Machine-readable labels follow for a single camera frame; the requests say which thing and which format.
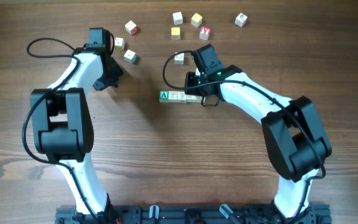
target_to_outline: yellow cube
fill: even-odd
[[[195,27],[198,27],[203,22],[203,17],[200,16],[198,13],[194,14],[194,16],[191,18],[191,24]]]
[[[172,27],[171,36],[172,40],[180,40],[180,27]]]

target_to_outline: wooden tabletop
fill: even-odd
[[[181,40],[171,40],[177,11]],[[190,24],[196,12],[211,28],[208,41]],[[240,12],[249,17],[243,28],[234,24]],[[140,27],[135,36],[125,31],[129,20]],[[53,83],[70,61],[32,58],[25,48],[39,37],[81,47],[90,27],[124,38],[139,56],[132,65],[115,51],[126,71],[119,88],[92,90],[87,98],[93,162],[113,205],[270,203],[277,193],[278,174],[250,116],[228,103],[158,102],[158,92],[169,90],[166,59],[210,43],[226,65],[267,89],[313,100],[333,154],[310,201],[330,204],[334,223],[358,223],[358,1],[327,0],[0,5],[0,223],[52,223],[56,208],[75,204],[59,170],[33,161],[21,143],[31,91]],[[52,42],[32,50],[71,53]],[[194,70],[186,55],[184,65],[169,64],[167,77],[184,85]]]

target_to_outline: wood grain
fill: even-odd
[[[185,19],[179,41],[170,38],[172,9]],[[195,12],[211,28],[209,41],[190,24]],[[240,12],[249,16],[242,29],[234,24]],[[138,35],[125,31],[129,20]],[[0,223],[51,223],[57,207],[74,204],[58,169],[32,161],[21,144],[31,91],[54,82],[69,60],[31,58],[25,48],[38,37],[82,46],[90,27],[123,37],[139,56],[131,65],[115,51],[126,71],[120,87],[88,96],[92,157],[114,205],[269,203],[276,194],[278,175],[251,117],[227,103],[158,102],[158,91],[168,89],[166,59],[211,43],[226,65],[262,86],[313,100],[333,154],[310,200],[330,204],[334,223],[358,223],[358,1],[323,0],[0,5]],[[32,50],[70,53],[50,42]],[[168,66],[168,79],[183,85],[193,70],[187,55],[184,66]]]

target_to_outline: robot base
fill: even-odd
[[[273,224],[282,222],[276,215],[273,216],[272,204],[247,205],[245,207],[231,207],[233,216],[241,224]],[[114,206],[118,215],[118,222],[111,224],[233,224],[232,218],[226,219],[219,211],[219,207],[160,207],[158,218],[149,218],[150,208],[139,206]],[[305,216],[295,224],[331,224],[329,205],[313,205],[305,210]],[[76,210],[73,208],[58,208],[55,224],[97,224],[90,215],[85,222],[75,219]]]

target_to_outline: cube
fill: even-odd
[[[180,27],[172,27],[171,36],[172,40],[180,40]]]
[[[179,25],[183,23],[183,16],[181,16],[181,12],[175,12],[173,15],[173,25]]]
[[[124,50],[125,48],[125,41],[123,38],[115,37],[114,38],[114,49],[117,50]]]
[[[169,91],[160,91],[160,103],[168,103]]]
[[[187,102],[187,95],[185,92],[178,92],[178,103],[186,103]]]
[[[193,96],[193,95],[187,95],[186,100],[187,103],[201,103],[202,96]]]
[[[237,24],[239,27],[242,27],[247,22],[247,18],[248,17],[246,15],[240,13],[234,23]]]
[[[203,17],[200,16],[198,13],[194,14],[194,16],[191,18],[191,25],[195,27],[199,27],[202,22],[203,22]]]
[[[178,103],[178,92],[177,91],[169,91],[168,102],[169,103]]]
[[[210,33],[211,33],[211,28],[205,27],[205,26],[201,27],[201,30],[200,30],[200,39],[202,39],[202,40],[208,40]]]
[[[175,56],[175,64],[184,65],[185,64],[185,53],[178,54]]]
[[[138,26],[132,22],[129,21],[127,24],[125,24],[125,30],[130,34],[130,35],[135,35],[136,33],[138,33],[139,28]]]
[[[125,61],[130,62],[130,63],[135,63],[136,61],[136,53],[131,51],[131,50],[127,50],[127,52],[124,55]]]

